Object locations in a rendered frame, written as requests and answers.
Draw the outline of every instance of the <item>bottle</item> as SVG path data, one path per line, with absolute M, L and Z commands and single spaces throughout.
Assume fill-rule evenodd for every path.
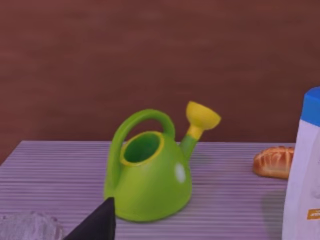
M 304 95 L 286 188 L 282 240 L 319 239 L 320 87 L 315 87 Z

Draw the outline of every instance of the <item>croissant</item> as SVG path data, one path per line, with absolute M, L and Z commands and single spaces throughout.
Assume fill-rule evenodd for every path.
M 262 177 L 288 179 L 293 156 L 293 147 L 267 148 L 253 158 L 253 172 Z

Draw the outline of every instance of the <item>black object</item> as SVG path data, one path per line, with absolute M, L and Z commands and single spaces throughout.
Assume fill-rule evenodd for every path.
M 64 240 L 114 240 L 115 232 L 115 199 L 109 197 Z

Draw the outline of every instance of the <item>watering can body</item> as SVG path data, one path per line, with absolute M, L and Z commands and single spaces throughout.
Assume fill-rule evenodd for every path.
M 123 145 L 129 131 L 147 119 L 158 120 L 163 132 L 142 132 Z M 118 217 L 156 221 L 187 204 L 192 194 L 189 158 L 198 141 L 197 129 L 189 132 L 178 145 L 169 116 L 153 109 L 137 112 L 122 123 L 110 145 L 104 183 L 104 198 L 114 198 Z

